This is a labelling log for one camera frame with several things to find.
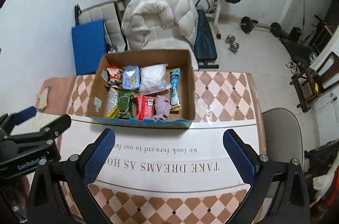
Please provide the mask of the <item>orange snack bag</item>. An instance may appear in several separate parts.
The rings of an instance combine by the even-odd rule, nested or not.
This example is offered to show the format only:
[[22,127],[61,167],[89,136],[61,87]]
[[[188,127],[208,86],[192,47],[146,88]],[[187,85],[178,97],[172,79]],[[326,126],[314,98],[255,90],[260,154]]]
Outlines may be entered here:
[[122,88],[122,75],[123,75],[124,70],[116,66],[107,66],[106,72],[108,76],[106,87],[113,87],[116,89],[121,89]]

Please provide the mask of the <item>chrome dumbbell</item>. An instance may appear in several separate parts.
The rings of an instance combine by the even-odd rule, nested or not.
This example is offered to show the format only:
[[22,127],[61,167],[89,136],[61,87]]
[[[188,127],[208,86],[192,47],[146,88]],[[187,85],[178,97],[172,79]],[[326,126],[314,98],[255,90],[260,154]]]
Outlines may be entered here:
[[229,45],[229,50],[237,54],[240,45],[236,42],[236,38],[233,35],[228,35],[225,39],[225,43]]

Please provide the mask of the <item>black weight bench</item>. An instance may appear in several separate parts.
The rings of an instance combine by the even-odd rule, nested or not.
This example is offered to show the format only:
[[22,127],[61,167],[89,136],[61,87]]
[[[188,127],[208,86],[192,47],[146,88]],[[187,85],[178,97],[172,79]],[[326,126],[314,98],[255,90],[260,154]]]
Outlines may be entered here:
[[198,13],[198,27],[193,49],[194,55],[199,68],[219,69],[220,66],[215,64],[217,59],[217,50],[210,24],[206,16],[207,11],[202,8],[198,8],[201,1],[202,0],[197,0],[195,4]]

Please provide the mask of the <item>blue tissue pack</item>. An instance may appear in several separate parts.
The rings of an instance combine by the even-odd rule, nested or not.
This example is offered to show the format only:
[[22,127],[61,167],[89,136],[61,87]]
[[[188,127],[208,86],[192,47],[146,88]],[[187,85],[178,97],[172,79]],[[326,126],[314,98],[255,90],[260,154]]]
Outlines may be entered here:
[[138,90],[140,87],[140,69],[137,65],[123,68],[122,88],[125,90]]

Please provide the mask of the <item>purple fluffy cloth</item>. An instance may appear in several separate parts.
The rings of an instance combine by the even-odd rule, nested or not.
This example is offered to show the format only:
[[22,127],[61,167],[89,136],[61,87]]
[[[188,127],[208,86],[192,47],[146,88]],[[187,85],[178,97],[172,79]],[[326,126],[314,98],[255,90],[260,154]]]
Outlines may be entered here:
[[170,110],[172,108],[170,101],[167,97],[158,95],[155,99],[155,115],[152,117],[154,121],[166,121]]

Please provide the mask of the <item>red snack packet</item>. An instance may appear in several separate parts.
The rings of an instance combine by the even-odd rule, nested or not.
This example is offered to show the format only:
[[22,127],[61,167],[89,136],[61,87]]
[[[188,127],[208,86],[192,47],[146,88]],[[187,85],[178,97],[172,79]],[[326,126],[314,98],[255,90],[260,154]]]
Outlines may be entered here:
[[144,119],[152,119],[153,104],[156,98],[145,95],[133,94],[133,99],[137,104],[136,119],[139,121],[143,121]]

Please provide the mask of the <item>silver yellow scrub sponge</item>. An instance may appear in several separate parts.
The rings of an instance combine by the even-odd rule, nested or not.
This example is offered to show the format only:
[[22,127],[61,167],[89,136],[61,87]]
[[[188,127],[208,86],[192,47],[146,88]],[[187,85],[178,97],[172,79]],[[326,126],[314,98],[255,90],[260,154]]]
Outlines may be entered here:
[[118,91],[111,87],[107,97],[106,118],[114,118],[118,111]]

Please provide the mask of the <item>blue coffee stick sachet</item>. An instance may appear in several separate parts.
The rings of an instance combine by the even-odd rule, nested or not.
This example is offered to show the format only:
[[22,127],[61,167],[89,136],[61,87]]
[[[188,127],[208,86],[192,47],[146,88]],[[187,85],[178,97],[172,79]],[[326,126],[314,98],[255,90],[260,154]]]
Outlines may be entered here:
[[177,112],[182,109],[179,98],[179,77],[181,70],[179,68],[170,71],[170,84],[171,84],[171,109],[170,112]]

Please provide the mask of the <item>small barbell on floor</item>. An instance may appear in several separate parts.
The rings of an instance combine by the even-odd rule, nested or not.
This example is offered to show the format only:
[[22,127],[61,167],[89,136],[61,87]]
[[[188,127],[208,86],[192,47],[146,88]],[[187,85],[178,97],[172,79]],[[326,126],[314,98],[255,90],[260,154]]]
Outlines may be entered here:
[[270,26],[266,25],[259,25],[257,20],[254,20],[248,16],[244,16],[240,20],[240,28],[245,34],[250,34],[254,30],[254,28],[263,28],[263,29],[268,29],[276,38],[280,36],[282,33],[282,27],[280,26],[279,23],[273,22]]

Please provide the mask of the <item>dark wooden chair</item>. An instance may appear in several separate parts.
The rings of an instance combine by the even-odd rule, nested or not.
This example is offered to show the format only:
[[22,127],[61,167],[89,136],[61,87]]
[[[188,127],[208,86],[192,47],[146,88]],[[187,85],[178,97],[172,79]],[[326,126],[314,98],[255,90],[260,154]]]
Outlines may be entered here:
[[[338,81],[325,86],[336,75],[338,75],[338,56],[334,52],[329,53],[317,70],[306,67],[299,75],[293,75],[290,85],[294,86],[299,99],[296,107],[307,113],[311,109],[309,105],[312,101],[338,86]],[[307,98],[304,97],[302,91],[302,86],[306,84],[310,86],[311,90],[311,94]]]

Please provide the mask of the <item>beige padded chair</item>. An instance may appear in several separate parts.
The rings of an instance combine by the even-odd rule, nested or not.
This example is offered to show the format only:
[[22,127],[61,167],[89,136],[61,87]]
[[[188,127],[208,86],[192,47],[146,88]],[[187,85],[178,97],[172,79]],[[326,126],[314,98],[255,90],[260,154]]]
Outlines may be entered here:
[[304,165],[302,132],[296,116],[287,109],[274,108],[262,113],[268,157],[288,163],[296,158]]

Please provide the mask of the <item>checkered printed table mat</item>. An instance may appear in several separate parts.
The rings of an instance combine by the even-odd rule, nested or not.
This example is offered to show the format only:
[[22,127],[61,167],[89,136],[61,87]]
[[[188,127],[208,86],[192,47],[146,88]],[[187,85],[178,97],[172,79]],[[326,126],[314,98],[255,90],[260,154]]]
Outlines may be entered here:
[[115,147],[89,186],[113,223],[225,223],[246,196],[222,137],[232,128],[266,153],[253,76],[196,72],[195,89],[186,130],[114,128]]

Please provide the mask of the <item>green seaweed snack bag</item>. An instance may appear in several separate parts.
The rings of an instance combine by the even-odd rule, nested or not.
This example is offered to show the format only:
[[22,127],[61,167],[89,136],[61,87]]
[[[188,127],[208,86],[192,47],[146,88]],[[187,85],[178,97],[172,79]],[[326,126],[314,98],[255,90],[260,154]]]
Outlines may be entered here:
[[118,91],[118,112],[117,118],[128,120],[133,118],[133,100],[137,90],[119,90]]

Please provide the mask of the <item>white plastic bag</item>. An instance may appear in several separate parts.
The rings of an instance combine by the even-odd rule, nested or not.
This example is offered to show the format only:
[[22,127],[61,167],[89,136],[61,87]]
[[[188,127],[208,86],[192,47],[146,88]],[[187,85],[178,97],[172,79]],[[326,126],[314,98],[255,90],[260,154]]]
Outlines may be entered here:
[[140,68],[140,95],[150,95],[169,90],[171,84],[165,81],[168,64],[156,64]]

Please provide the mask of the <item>white puffer jacket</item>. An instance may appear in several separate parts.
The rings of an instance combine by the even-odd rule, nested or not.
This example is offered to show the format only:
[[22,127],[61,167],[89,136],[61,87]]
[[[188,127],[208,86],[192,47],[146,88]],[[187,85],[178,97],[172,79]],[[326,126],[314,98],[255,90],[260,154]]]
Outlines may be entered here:
[[121,24],[131,50],[193,49],[197,27],[192,0],[130,0]]

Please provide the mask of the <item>blue foam mat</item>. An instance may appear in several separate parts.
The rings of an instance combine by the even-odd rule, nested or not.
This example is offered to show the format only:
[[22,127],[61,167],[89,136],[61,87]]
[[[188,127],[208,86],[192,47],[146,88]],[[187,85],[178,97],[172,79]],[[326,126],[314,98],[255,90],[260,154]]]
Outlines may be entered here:
[[76,74],[95,73],[102,56],[106,53],[104,20],[75,26],[71,33]]

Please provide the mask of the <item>cardboard box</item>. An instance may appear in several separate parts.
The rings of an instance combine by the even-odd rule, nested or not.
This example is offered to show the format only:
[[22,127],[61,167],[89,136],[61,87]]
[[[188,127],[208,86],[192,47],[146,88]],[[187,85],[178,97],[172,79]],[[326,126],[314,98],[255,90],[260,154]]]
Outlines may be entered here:
[[103,55],[87,117],[120,127],[187,129],[195,119],[195,83],[188,50]]

